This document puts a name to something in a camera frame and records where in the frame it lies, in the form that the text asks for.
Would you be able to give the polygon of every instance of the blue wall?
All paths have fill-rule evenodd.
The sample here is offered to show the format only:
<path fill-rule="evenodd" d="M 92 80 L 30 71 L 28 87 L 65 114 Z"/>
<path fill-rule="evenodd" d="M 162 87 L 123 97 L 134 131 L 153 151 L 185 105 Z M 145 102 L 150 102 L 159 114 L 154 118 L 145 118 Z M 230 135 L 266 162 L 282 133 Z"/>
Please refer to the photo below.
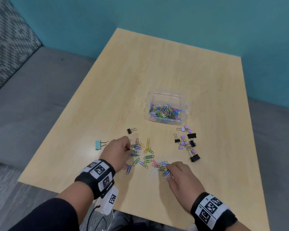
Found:
<path fill-rule="evenodd" d="M 249 97 L 289 107 L 289 0 L 11 0 L 45 46 L 97 58 L 117 27 L 242 57 Z"/>

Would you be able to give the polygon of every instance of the wooden table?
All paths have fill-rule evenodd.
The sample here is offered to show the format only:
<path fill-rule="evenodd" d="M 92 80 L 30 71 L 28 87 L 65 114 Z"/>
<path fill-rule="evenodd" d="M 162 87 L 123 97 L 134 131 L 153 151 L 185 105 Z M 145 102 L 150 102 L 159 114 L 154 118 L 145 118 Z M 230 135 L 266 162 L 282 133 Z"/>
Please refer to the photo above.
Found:
<path fill-rule="evenodd" d="M 178 150 L 178 126 L 145 120 L 147 93 L 184 92 L 187 124 L 197 133 L 201 159 Z M 129 135 L 150 146 L 156 160 L 183 161 L 206 190 L 226 203 L 247 227 L 269 230 L 241 58 L 117 29 L 19 178 L 54 192 L 73 183 L 97 159 L 95 140 Z M 114 209 L 181 229 L 193 223 L 162 177 L 141 165 L 115 176 Z"/>

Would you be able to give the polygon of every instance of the patterned backrest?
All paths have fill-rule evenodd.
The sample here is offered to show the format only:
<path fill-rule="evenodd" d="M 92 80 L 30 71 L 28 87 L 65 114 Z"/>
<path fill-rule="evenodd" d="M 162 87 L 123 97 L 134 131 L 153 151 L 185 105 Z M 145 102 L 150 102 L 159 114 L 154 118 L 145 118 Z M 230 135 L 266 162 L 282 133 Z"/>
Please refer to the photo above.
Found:
<path fill-rule="evenodd" d="M 0 88 L 42 46 L 9 0 L 0 0 Z"/>

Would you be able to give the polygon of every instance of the black wristband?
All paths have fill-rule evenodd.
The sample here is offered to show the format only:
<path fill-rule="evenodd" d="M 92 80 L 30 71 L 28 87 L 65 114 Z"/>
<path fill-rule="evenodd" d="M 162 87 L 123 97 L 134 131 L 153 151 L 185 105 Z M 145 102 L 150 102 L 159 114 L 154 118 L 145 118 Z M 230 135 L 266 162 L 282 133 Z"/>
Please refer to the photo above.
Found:
<path fill-rule="evenodd" d="M 224 231 L 238 220 L 225 204 L 206 192 L 198 196 L 190 213 L 199 231 Z"/>
<path fill-rule="evenodd" d="M 111 164 L 104 159 L 99 159 L 85 167 L 75 181 L 87 184 L 94 194 L 94 199 L 104 198 L 115 183 L 113 180 L 115 174 L 116 171 Z"/>

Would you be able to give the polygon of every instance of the transparent plastic box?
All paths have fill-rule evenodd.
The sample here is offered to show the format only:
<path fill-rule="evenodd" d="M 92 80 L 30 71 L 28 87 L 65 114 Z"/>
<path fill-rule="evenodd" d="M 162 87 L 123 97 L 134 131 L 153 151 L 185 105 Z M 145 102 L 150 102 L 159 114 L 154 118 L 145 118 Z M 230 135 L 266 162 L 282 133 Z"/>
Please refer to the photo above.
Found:
<path fill-rule="evenodd" d="M 148 93 L 146 102 L 148 119 L 150 121 L 172 125 L 182 125 L 186 123 L 186 115 L 189 114 L 189 110 L 187 110 L 186 108 L 186 98 L 183 93 L 153 91 Z M 162 109 L 161 106 L 164 107 L 164 112 L 169 114 L 168 118 L 165 118 L 165 113 L 160 112 L 160 110 Z M 174 108 L 172 111 L 175 111 L 175 113 L 178 112 L 178 110 L 181 110 L 180 114 L 173 114 L 171 112 L 171 108 L 166 108 L 165 110 L 165 106 L 170 106 L 171 108 Z"/>

